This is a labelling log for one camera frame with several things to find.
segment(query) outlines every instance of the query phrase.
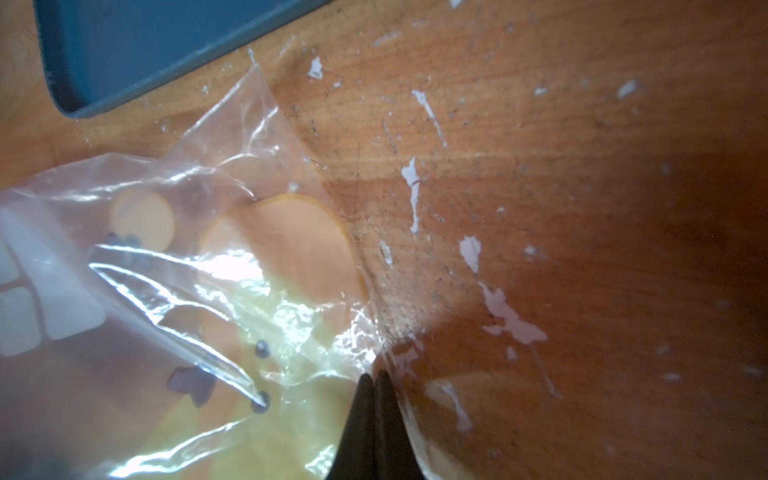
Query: paint chip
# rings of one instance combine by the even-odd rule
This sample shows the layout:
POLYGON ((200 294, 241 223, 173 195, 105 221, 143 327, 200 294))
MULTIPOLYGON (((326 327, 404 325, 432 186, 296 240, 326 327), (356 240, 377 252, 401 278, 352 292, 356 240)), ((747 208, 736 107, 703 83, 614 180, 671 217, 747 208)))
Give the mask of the paint chip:
POLYGON ((307 75, 316 78, 317 80, 323 79, 323 64, 320 63, 320 57, 315 57, 314 60, 312 60, 312 66, 310 67, 310 71, 307 72, 307 75))
POLYGON ((749 373, 753 377, 761 378, 763 376, 763 370, 751 365, 742 365, 741 371, 749 373))
POLYGON ((435 112, 432 111, 432 107, 429 106, 429 102, 427 101, 427 94, 423 91, 419 90, 411 90, 411 95, 413 95, 417 102, 421 104, 422 107, 424 107, 424 110, 427 112, 427 116, 432 119, 432 123, 435 124, 435 128, 437 129, 437 135, 440 137, 440 141, 442 142, 443 148, 448 148, 448 142, 445 141, 445 137, 442 136, 442 130, 440 128, 440 123, 437 122, 437 118, 435 118, 435 112))
POLYGON ((419 359, 419 354, 414 349, 408 349, 405 353, 392 356, 395 360, 395 375, 398 379, 406 376, 406 373, 413 378, 416 378, 416 374, 411 368, 411 362, 419 359))
POLYGON ((464 237, 464 240, 458 242, 458 251, 461 252, 464 261, 473 273, 480 270, 481 249, 480 240, 475 237, 464 237))
POLYGON ((618 91, 616 92, 616 96, 620 100, 629 94, 633 94, 635 90, 637 90, 637 82, 633 78, 632 80, 629 80, 627 83, 621 85, 621 88, 619 88, 618 91))
POLYGON ((386 42, 390 40, 394 40, 395 38, 398 38, 400 36, 401 31, 391 31, 390 33, 386 35, 382 35, 381 37, 378 37, 376 41, 373 42, 374 47, 380 47, 381 45, 384 45, 386 42))
POLYGON ((392 250, 389 249, 389 245, 384 242, 384 239, 379 240, 379 249, 382 251, 382 257, 387 265, 392 266, 392 250))
POLYGON ((424 343, 422 343, 422 341, 416 337, 415 333, 409 333, 408 338, 411 339, 411 342, 413 342, 417 349, 421 350, 422 352, 424 351, 424 343))
POLYGON ((533 342, 543 342, 548 339, 547 334, 533 323, 520 319, 520 316, 507 304, 502 289, 491 291, 483 282, 478 283, 485 297, 485 306, 495 317, 504 319, 504 325, 490 325, 482 327, 491 335, 499 336, 502 332, 510 332, 512 336, 523 345, 531 345, 533 342))
POLYGON ((400 174, 411 187, 411 208, 413 209, 411 233, 416 235, 419 232, 419 215, 416 213, 416 206, 419 204, 419 185, 421 184, 419 175, 416 173, 416 157, 411 157, 411 163, 407 167, 403 167, 400 174))
POLYGON ((469 419, 469 415, 467 415, 467 412, 458 400, 458 395, 456 395, 456 391, 453 389, 453 384, 446 383, 445 385, 440 386, 440 389, 453 400, 453 405, 456 408, 456 416, 458 417, 456 429, 461 433, 466 433, 472 430, 472 421, 469 419))
POLYGON ((294 40, 296 40, 296 36, 295 35, 291 35, 290 38, 288 39, 288 41, 286 42, 286 44, 283 45, 283 47, 280 49, 280 53, 277 56, 278 57, 282 57, 283 55, 285 55, 285 53, 288 51, 290 46, 293 44, 294 40))

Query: wood grain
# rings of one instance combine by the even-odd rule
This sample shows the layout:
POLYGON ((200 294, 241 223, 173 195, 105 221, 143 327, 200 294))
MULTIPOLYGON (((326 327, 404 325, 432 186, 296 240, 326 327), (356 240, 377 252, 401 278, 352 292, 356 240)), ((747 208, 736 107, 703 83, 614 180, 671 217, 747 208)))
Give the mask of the wood grain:
POLYGON ((8 0, 0 183, 108 151, 161 157, 251 48, 327 167, 396 353, 419 353, 402 382, 445 480, 765 478, 767 25, 758 0, 336 0, 73 121, 45 89, 29 2, 8 0), (306 75, 316 56, 322 80, 306 75), (482 242, 476 275, 464 236, 482 242), (548 341, 486 333, 500 320, 478 282, 548 341))

